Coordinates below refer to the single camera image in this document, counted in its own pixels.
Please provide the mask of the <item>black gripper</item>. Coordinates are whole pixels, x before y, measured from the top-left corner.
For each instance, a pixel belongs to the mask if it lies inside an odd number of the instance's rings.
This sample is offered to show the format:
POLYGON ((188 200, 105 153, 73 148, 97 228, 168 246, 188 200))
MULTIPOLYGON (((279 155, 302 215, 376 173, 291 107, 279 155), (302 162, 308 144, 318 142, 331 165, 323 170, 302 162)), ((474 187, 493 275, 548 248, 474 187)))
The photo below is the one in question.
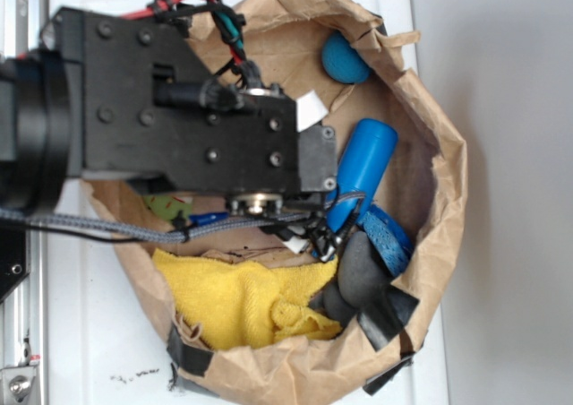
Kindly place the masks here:
POLYGON ((175 27, 63 7, 50 28, 67 77, 71 177, 272 214, 321 211, 336 188, 334 130, 299 130, 279 88, 220 82, 175 27))

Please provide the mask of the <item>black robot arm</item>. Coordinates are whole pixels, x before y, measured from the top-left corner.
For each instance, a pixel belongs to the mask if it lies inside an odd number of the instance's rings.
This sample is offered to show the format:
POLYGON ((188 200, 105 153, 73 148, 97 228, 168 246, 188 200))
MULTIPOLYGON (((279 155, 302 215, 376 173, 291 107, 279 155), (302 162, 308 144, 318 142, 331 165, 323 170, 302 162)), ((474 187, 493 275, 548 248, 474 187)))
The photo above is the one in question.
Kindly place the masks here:
POLYGON ((1 204, 51 212, 69 178, 222 196, 236 211, 318 211, 334 130, 300 129, 278 86, 223 83, 174 26, 60 9, 1 66, 1 204))

